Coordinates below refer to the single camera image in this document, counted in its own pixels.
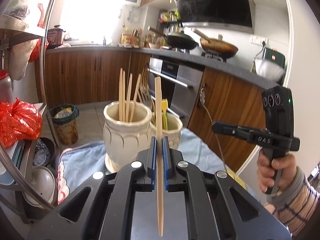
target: countertop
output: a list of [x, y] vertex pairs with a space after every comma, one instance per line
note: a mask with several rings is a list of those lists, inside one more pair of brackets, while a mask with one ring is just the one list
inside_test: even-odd
[[136, 49], [136, 48], [124, 48], [124, 47], [106, 46], [106, 45], [77, 45], [77, 46], [66, 47], [66, 48], [48, 49], [46, 51], [46, 54], [68, 52], [68, 51], [88, 51], [88, 50], [114, 50], [114, 51], [140, 52], [140, 53], [152, 54], [152, 55], [157, 55], [162, 57], [170, 57], [177, 60], [185, 61], [186, 63], [192, 62], [195, 64], [210, 67], [219, 71], [223, 71], [235, 77], [241, 78], [247, 82], [255, 84], [263, 89], [269, 89], [278, 85], [277, 83], [267, 80], [261, 76], [258, 76], [257, 74], [251, 73], [246, 69], [237, 67], [235, 65], [232, 65], [226, 62], [220, 62], [217, 60], [212, 60], [212, 59], [197, 56], [197, 55], [185, 54], [185, 53], [175, 52], [172, 50], [165, 50], [165, 49], [148, 49], [148, 48]]

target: sleeve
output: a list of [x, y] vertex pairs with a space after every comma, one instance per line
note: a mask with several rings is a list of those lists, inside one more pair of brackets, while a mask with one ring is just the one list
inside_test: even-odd
[[319, 203], [319, 193], [309, 184], [299, 167], [292, 184], [278, 196], [268, 196], [267, 200], [274, 205], [273, 214], [293, 236], [297, 235], [308, 222]]

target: trash can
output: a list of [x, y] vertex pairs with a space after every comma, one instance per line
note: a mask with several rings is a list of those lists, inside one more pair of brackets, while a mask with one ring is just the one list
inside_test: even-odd
[[[55, 118], [56, 114], [64, 109], [70, 109], [63, 117]], [[60, 142], [64, 145], [71, 145], [78, 141], [76, 118], [79, 116], [79, 109], [71, 104], [56, 106], [50, 111], [54, 129]]]

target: bright window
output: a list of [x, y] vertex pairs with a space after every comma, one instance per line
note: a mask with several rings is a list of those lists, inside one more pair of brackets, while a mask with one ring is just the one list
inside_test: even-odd
[[108, 43], [123, 3], [124, 0], [65, 0], [60, 25], [72, 38], [102, 43], [105, 36]]

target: black range hood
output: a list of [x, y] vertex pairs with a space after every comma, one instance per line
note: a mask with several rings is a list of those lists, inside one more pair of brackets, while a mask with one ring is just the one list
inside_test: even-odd
[[253, 33], [253, 0], [174, 0], [183, 26], [210, 26]]

